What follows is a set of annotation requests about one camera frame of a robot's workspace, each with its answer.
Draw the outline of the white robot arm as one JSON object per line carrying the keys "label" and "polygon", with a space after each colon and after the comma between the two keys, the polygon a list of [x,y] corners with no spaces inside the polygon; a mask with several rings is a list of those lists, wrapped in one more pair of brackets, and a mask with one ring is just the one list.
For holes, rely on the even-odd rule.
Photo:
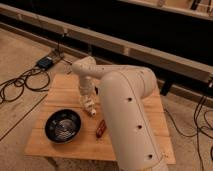
{"label": "white robot arm", "polygon": [[91,56],[75,61],[72,71],[78,75],[84,98],[92,94],[92,80],[100,81],[99,102],[119,168],[169,171],[142,103],[157,87],[153,71],[133,65],[98,65]]}

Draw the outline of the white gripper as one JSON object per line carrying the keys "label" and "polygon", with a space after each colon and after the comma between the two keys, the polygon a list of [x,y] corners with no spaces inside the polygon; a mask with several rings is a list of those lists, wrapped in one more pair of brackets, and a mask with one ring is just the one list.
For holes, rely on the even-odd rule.
{"label": "white gripper", "polygon": [[97,114],[95,109],[94,92],[88,90],[80,91],[80,101],[85,111],[89,112],[90,117],[94,117]]}

